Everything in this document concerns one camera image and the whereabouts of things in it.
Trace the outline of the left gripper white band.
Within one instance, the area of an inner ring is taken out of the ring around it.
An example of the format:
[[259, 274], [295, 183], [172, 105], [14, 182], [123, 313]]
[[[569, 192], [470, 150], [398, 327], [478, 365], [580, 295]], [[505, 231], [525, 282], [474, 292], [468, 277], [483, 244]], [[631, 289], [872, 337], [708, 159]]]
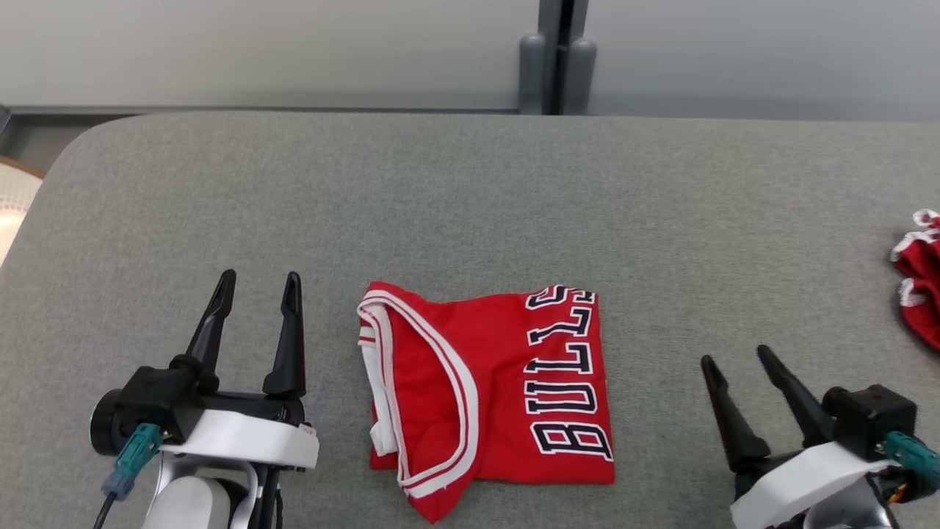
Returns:
[[300, 399], [307, 389], [301, 278], [295, 271], [286, 275], [280, 305], [283, 321], [272, 371], [263, 381], [265, 395], [216, 392], [220, 381], [215, 368], [236, 281], [235, 270], [222, 272], [186, 352], [169, 364], [171, 368], [192, 371], [199, 392], [215, 394], [201, 396], [205, 411], [185, 441], [164, 443], [160, 451], [314, 469], [319, 458], [319, 440]]

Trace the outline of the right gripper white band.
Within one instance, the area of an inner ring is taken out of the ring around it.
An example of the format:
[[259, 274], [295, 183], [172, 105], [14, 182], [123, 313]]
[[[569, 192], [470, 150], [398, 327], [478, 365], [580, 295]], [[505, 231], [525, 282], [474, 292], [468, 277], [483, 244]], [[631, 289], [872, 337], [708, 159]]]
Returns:
[[[756, 346], [756, 355], [773, 386], [784, 395], [803, 434], [802, 446], [808, 449], [763, 475], [732, 503], [731, 518], [736, 528], [778, 527], [856, 481], [894, 466], [889, 459], [859, 458], [833, 442], [835, 421], [822, 403], [768, 345]], [[701, 369], [728, 468], [734, 473], [746, 472], [769, 458], [771, 449], [743, 418], [714, 358], [701, 357]]]

